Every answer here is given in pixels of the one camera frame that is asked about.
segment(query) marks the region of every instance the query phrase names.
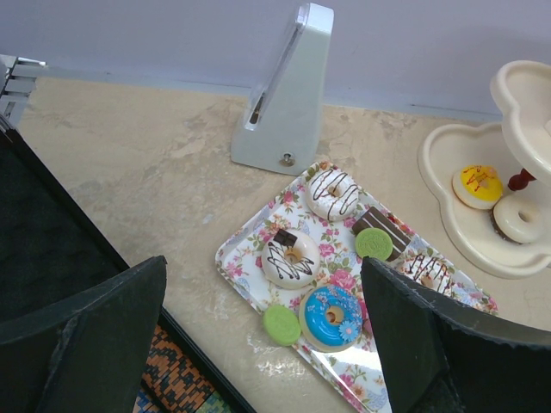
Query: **red stand connector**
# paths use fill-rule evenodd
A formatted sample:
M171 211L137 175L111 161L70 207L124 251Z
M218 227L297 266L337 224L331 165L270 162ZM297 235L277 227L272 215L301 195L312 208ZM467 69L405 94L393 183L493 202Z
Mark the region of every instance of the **red stand connector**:
M536 179L525 169L520 171L520 174L514 175L510 180L508 187L511 191L520 191L528 187L531 181Z

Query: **colorful patterned rug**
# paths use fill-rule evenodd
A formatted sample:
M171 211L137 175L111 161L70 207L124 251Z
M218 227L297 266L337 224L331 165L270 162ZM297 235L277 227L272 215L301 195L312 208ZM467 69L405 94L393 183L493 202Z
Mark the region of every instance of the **colorful patterned rug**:
M155 329L133 413L232 413L161 327Z

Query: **beige countertop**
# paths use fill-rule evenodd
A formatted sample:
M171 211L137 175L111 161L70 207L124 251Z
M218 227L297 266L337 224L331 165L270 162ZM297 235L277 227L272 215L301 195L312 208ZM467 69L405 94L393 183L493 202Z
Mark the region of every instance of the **beige countertop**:
M215 269L218 247L293 180L230 161L244 106L229 96L43 78L20 130L130 264L166 256L165 307L255 409L352 411L292 349L271 345L261 318ZM450 122L328 107L318 159L350 172L484 287L501 317L551 330L550 269L501 280L446 236L417 148Z

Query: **cream cake stand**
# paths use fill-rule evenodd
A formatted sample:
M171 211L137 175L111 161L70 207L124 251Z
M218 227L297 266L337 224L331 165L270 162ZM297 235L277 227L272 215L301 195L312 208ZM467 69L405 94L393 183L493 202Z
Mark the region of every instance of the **cream cake stand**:
M441 126L421 144L418 165L457 249L490 274L521 279L551 263L551 66L511 62L498 71L490 90L502 123ZM488 211L455 196L452 176L470 164L493 166L504 185L509 183L505 195L513 188L515 196L538 205L545 225L540 239L524 245L505 241Z

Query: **chocolate piece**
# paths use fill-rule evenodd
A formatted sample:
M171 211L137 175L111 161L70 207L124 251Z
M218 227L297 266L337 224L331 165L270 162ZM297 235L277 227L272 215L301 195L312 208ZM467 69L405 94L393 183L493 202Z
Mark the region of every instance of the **chocolate piece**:
M366 228L379 228L390 235L390 238L393 240L393 252L387 258L389 262L398 258L411 242L411 239L404 232L374 206L370 207L368 211L356 221L352 226L352 231L355 235L358 235Z
M285 230L279 230L274 236L274 242L284 247L294 247L296 243L296 236Z

